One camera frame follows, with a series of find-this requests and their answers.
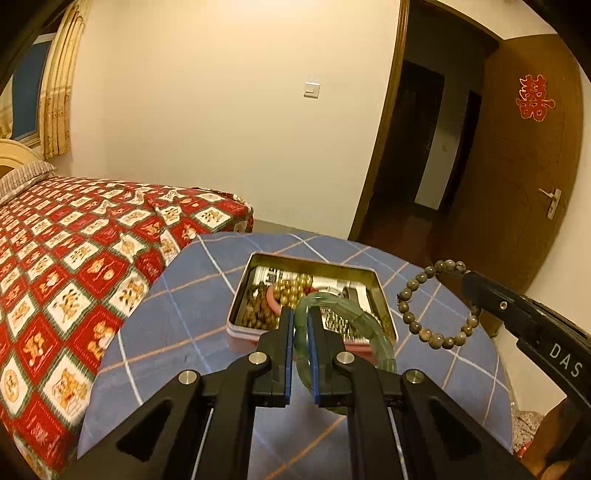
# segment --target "blue checked tablecloth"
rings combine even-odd
[[[190,368],[207,374],[239,357],[228,349],[225,322],[255,251],[374,269],[398,332],[399,372],[424,371],[510,449],[505,372],[482,328],[461,348],[434,351],[410,338],[395,310],[396,294],[418,267],[375,248],[308,232],[217,233],[181,251],[111,342],[92,388],[79,456],[180,371]],[[457,332],[468,315],[466,306],[435,278],[413,294],[413,311],[423,325],[448,335]],[[350,478],[345,417],[315,407],[297,374],[286,409],[256,411],[248,478]]]

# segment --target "wooden door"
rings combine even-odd
[[[556,103],[541,122],[522,118],[516,103],[519,79],[539,74],[547,80],[547,99]],[[485,64],[474,143],[450,213],[434,230],[433,256],[463,260],[470,270],[525,292],[568,207],[582,127],[579,67],[560,37],[501,42]],[[538,189],[556,188],[562,197],[549,220],[551,200]],[[491,318],[483,321],[489,333],[500,325]]]
[[[374,200],[395,196],[398,200],[414,201],[431,150],[444,83],[440,73],[403,61]]]

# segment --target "window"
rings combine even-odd
[[[55,33],[41,35],[29,48],[12,77],[12,139],[35,147],[39,139],[41,79]]]

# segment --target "door frame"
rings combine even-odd
[[[497,39],[499,42],[503,40],[499,35],[495,34],[484,25],[478,23],[473,18],[468,17],[455,8],[450,7],[449,5],[441,3],[439,0],[418,1],[432,4],[436,7],[446,10],[479,28],[491,37]],[[382,108],[382,116],[379,120],[374,151],[372,152],[371,159],[369,160],[365,182],[363,184],[363,189],[361,190],[361,196],[359,197],[359,203],[357,205],[355,217],[353,218],[353,224],[351,225],[351,230],[349,231],[349,240],[353,241],[357,241],[359,239],[359,235],[361,234],[361,227],[363,226],[363,221],[365,220],[365,215],[367,214],[369,208],[369,201],[371,200],[371,197],[374,193],[375,181],[378,176],[379,166],[382,163],[382,158],[384,156],[384,148],[386,146],[386,140],[388,139],[390,123],[392,121],[392,115],[394,114],[394,106],[396,105],[396,97],[398,96],[398,87],[400,86],[400,76],[402,75],[402,61],[404,60],[404,50],[406,47],[410,2],[411,0],[400,0],[396,43],[394,44],[394,54],[392,56],[392,66],[390,68],[390,77],[388,80],[388,87],[386,89],[384,107]]]

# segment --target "curtain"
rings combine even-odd
[[[74,67],[90,0],[66,9],[47,55],[39,98],[39,136],[45,159],[70,151],[70,100]]]
[[[12,136],[12,77],[0,95],[0,138]]]

